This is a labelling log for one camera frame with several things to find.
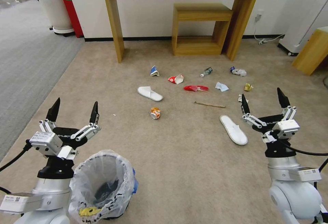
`carpet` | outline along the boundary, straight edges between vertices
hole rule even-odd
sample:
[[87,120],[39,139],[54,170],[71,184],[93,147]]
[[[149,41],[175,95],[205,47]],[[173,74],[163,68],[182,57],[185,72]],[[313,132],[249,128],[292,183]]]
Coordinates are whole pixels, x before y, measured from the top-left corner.
[[[58,97],[62,103],[57,125],[73,128],[88,124],[93,103],[98,101],[102,129],[79,148],[75,165],[100,150],[112,149],[131,162],[139,181],[123,216],[100,224],[283,224],[268,194],[271,179],[266,146],[260,133],[240,120],[238,95],[245,93],[253,115],[275,115],[281,112],[276,93],[280,87],[298,108],[295,119],[301,129],[292,145],[327,152],[328,91],[322,84],[327,73],[305,76],[291,66],[294,58],[286,56],[276,43],[259,46],[251,39],[242,40],[234,62],[224,55],[173,56],[169,41],[125,42],[125,47],[126,55],[118,64],[113,42],[85,43],[1,164],[16,156],[25,139],[39,130],[38,121],[45,118]],[[149,76],[153,65],[159,77]],[[247,76],[231,74],[232,66],[245,69]],[[213,72],[200,78],[208,67]],[[178,74],[184,75],[183,83],[167,80]],[[215,89],[218,81],[230,89]],[[245,83],[254,88],[244,92]],[[183,90],[191,84],[208,86],[209,92]],[[139,86],[148,85],[164,99],[157,103],[137,93]],[[208,107],[194,101],[227,107]],[[154,106],[162,110],[158,120],[149,115]],[[240,125],[248,137],[247,145],[238,146],[230,140],[220,123],[221,115]],[[309,167],[318,167],[325,159],[297,158]],[[46,159],[31,149],[1,172],[1,186],[29,192],[45,164]],[[327,170],[318,183],[326,203]],[[13,223],[17,218],[1,213],[0,223]]]
[[36,0],[0,10],[0,159],[84,44],[49,30]]

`black baseboard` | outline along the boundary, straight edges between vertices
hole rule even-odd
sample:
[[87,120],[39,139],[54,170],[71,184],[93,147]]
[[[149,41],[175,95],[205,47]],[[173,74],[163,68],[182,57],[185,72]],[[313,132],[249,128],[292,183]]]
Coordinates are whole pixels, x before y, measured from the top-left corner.
[[[276,38],[279,34],[255,35],[257,38]],[[123,37],[124,41],[151,41],[151,40],[171,40],[171,36],[163,37]],[[243,39],[253,39],[254,35],[244,35]],[[113,38],[84,38],[86,42],[113,41]]]
[[[263,35],[255,35],[256,38],[276,38],[280,36],[281,34],[263,34]],[[243,39],[252,39],[255,38],[254,35],[243,35]]]

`power outlet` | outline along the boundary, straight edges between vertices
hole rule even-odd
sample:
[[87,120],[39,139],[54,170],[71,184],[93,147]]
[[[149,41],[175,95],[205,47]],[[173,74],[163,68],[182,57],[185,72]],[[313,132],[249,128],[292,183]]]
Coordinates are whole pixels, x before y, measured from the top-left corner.
[[255,17],[255,22],[258,22],[261,19],[262,15],[263,15],[263,12],[264,12],[263,9],[259,9],[257,11],[256,17]]

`white plastic trash bag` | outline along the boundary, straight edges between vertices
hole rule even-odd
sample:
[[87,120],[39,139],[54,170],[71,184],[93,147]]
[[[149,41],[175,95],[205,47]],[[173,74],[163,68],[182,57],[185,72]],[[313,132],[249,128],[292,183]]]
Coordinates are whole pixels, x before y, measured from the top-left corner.
[[112,150],[102,150],[81,163],[70,187],[69,213],[79,223],[120,217],[137,191],[131,163]]

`plant pot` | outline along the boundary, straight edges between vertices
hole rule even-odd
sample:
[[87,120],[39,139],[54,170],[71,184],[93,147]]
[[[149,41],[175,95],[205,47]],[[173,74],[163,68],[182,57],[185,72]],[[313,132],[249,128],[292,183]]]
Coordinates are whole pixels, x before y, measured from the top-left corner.
[[63,0],[40,0],[40,3],[55,33],[67,34],[74,32]]

